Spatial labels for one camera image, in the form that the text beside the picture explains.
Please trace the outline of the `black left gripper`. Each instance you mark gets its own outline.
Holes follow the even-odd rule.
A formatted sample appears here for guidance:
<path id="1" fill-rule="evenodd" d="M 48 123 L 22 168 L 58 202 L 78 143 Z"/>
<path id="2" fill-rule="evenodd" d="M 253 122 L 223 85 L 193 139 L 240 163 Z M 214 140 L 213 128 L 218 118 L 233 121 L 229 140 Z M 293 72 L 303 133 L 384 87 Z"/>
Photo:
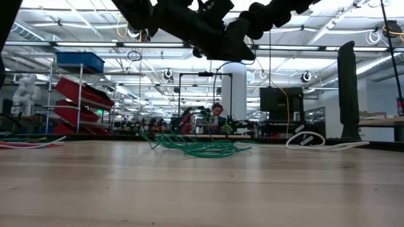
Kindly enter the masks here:
<path id="1" fill-rule="evenodd" d="M 235 20 L 225 29 L 223 18 L 234 7 L 231 0 L 111 0 L 135 30 L 154 36 L 163 30 L 220 61 L 252 61 L 255 54 L 244 42 L 250 22 Z"/>

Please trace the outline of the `white building column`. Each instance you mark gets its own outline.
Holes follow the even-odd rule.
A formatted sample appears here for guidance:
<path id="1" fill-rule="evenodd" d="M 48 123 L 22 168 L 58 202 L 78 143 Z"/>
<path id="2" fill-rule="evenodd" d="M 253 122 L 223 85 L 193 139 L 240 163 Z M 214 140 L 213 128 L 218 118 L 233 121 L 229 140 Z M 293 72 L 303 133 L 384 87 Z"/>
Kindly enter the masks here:
<path id="1" fill-rule="evenodd" d="M 222 67 L 222 106 L 237 120 L 247 115 L 247 77 L 246 66 L 228 63 Z"/>

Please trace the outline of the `person behind robot station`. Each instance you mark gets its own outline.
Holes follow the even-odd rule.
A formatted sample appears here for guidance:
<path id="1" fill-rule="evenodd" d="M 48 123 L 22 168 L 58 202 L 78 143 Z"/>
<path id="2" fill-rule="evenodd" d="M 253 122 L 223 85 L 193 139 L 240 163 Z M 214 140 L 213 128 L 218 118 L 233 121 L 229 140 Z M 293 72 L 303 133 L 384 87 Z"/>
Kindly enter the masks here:
<path id="1" fill-rule="evenodd" d="M 223 107 L 219 103 L 215 103 L 211 108 L 211 117 L 209 119 L 209 130 L 212 134 L 219 134 L 221 132 L 220 128 L 225 123 L 225 118 L 221 116 L 223 112 Z"/>

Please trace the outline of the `thin black pole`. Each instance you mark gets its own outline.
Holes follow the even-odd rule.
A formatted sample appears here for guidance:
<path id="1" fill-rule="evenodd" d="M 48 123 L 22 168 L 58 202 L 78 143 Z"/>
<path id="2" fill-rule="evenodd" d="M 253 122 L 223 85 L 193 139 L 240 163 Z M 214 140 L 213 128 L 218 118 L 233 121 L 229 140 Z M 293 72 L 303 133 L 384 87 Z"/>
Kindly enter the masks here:
<path id="1" fill-rule="evenodd" d="M 385 8 L 384 8 L 384 2 L 383 2 L 383 0 L 379 0 L 379 1 L 381 3 L 381 11 L 382 11 L 382 14 L 383 14 L 384 27 L 386 29 L 387 38 L 388 38 L 388 49 L 389 49 L 389 53 L 391 55 L 391 61 L 392 61 L 392 65 L 393 65 L 393 71 L 394 71 L 394 75 L 395 75 L 396 86 L 397 86 L 397 89 L 398 89 L 398 98 L 399 98 L 399 100 L 401 102 L 403 102 L 403 95 L 402 95 L 402 92 L 401 92 L 401 84 L 400 84 L 398 70 L 397 70 L 397 66 L 396 66 L 395 54 L 393 52 L 393 44 L 392 44 L 391 37 L 390 37 L 388 20 L 387 20 Z"/>

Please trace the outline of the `long ceiling light strip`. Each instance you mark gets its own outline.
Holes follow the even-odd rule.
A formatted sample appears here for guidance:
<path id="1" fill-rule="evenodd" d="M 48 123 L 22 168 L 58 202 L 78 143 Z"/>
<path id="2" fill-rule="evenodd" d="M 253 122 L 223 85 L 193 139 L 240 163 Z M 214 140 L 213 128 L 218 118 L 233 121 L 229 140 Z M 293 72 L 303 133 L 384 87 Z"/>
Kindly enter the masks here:
<path id="1" fill-rule="evenodd" d="M 158 42 L 47 42 L 47 41 L 6 41 L 5 46 L 27 47 L 134 47 L 134 48 L 163 48 L 163 49 L 191 49 L 191 46 L 183 43 L 158 43 Z M 337 46 L 302 46 L 302 45 L 264 45 L 247 44 L 253 50 L 281 50 L 281 51 L 320 51 L 336 52 Z"/>

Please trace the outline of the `blue plastic bin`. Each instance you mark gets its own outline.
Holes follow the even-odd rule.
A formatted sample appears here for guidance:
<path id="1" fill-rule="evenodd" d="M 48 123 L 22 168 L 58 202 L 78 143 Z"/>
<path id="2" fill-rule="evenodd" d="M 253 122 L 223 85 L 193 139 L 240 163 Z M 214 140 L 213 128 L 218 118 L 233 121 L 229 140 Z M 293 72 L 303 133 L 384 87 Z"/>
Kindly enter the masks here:
<path id="1" fill-rule="evenodd" d="M 79 73 L 81 66 L 83 73 L 103 73 L 104 63 L 105 61 L 93 52 L 56 52 L 56 65 L 71 73 Z"/>

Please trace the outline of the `wooden top work desk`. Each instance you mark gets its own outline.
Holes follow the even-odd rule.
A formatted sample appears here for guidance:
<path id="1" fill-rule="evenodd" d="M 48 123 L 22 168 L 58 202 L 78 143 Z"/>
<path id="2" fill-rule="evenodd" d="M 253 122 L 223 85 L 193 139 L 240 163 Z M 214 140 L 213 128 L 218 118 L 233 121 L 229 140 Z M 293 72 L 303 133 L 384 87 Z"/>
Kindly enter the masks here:
<path id="1" fill-rule="evenodd" d="M 358 126 L 365 128 L 366 140 L 404 143 L 404 116 L 361 120 Z"/>

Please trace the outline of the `metal shelving rack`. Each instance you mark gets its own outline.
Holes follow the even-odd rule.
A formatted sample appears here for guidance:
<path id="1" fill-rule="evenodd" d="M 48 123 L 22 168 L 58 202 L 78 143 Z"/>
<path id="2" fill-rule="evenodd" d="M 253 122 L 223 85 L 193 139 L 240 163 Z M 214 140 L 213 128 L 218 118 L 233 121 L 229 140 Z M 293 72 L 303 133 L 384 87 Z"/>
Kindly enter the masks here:
<path id="1" fill-rule="evenodd" d="M 79 72 L 79 73 L 72 73 L 72 74 L 78 76 L 78 81 L 77 81 L 76 83 L 79 83 L 80 85 L 88 84 L 88 83 L 86 83 L 85 80 L 84 80 L 84 77 L 85 77 L 86 74 L 87 74 L 87 75 L 94 75 L 94 74 L 83 73 L 83 66 L 81 66 L 81 69 L 80 69 L 80 72 Z M 55 84 L 54 86 L 53 86 L 53 85 L 50 85 L 50 87 L 48 88 L 48 92 L 56 91 L 56 90 L 55 90 L 56 84 Z M 72 102 L 69 98 L 66 98 L 64 95 L 62 95 L 62 94 L 60 94 L 60 95 L 62 96 L 62 98 L 59 99 L 59 100 L 66 100 L 66 101 Z M 48 111 L 51 111 L 52 113 L 54 113 L 54 108 L 55 108 L 55 107 L 56 107 L 56 103 L 55 103 L 54 105 L 48 104 L 48 105 L 45 106 L 45 108 L 46 108 Z M 76 125 L 76 126 L 73 126 L 73 125 L 71 125 L 69 122 L 66 122 L 64 119 L 62 119 L 60 116 L 58 116 L 58 115 L 56 115 L 56 114 L 54 113 L 54 114 L 56 115 L 56 117 L 57 117 L 56 125 L 57 125 L 58 122 L 68 123 L 69 125 L 71 125 L 71 126 L 73 126 L 73 127 L 76 127 L 76 128 L 77 128 L 77 131 L 79 131 L 80 126 L 95 126 L 95 127 L 101 127 L 101 128 L 107 130 L 107 131 L 110 133 L 110 131 L 111 131 L 112 128 L 111 128 L 110 124 L 104 122 L 104 116 L 105 116 L 105 114 L 111 113 L 111 110 L 112 110 L 112 109 L 109 110 L 109 111 L 107 111 L 107 110 L 101 110 L 101 109 L 98 109 L 98 108 L 92 108 L 92 107 L 89 107 L 89 106 L 82 106 L 82 105 L 81 105 L 81 92 L 79 91 L 79 99 L 78 99 L 78 104 L 77 104 L 77 109 L 78 109 L 79 112 L 80 112 L 80 108 L 81 108 L 81 107 L 85 107 L 86 109 L 88 109 L 88 110 L 92 111 L 93 113 L 97 114 L 97 115 L 100 117 L 100 118 L 98 119 L 98 121 L 97 121 L 97 122 L 84 122 L 84 121 L 80 121 L 80 120 L 78 119 L 77 125 Z"/>

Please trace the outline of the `red slanted shelf bin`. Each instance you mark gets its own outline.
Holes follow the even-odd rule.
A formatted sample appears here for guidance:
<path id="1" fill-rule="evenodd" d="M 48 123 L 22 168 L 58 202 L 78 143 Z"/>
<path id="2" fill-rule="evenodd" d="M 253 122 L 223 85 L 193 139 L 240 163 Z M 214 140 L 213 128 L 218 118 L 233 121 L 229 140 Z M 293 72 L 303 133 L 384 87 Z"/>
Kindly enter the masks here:
<path id="1" fill-rule="evenodd" d="M 110 134 L 107 130 L 95 126 L 80 126 L 79 131 L 77 131 L 76 127 L 73 127 L 68 123 L 62 123 L 62 122 L 57 123 L 52 133 L 53 134 L 81 133 L 81 134 L 105 135 L 105 136 Z"/>
<path id="2" fill-rule="evenodd" d="M 100 118 L 97 114 L 85 107 L 81 107 L 79 112 L 77 104 L 66 100 L 59 100 L 56 102 L 54 113 L 73 126 L 77 125 L 78 119 L 84 122 L 97 122 Z"/>
<path id="3" fill-rule="evenodd" d="M 114 102 L 104 91 L 95 89 L 88 84 L 80 85 L 79 83 L 66 78 L 61 78 L 59 80 L 56 84 L 55 90 L 76 104 L 78 104 L 80 91 L 82 106 L 89 106 L 107 111 L 111 110 L 114 106 Z"/>

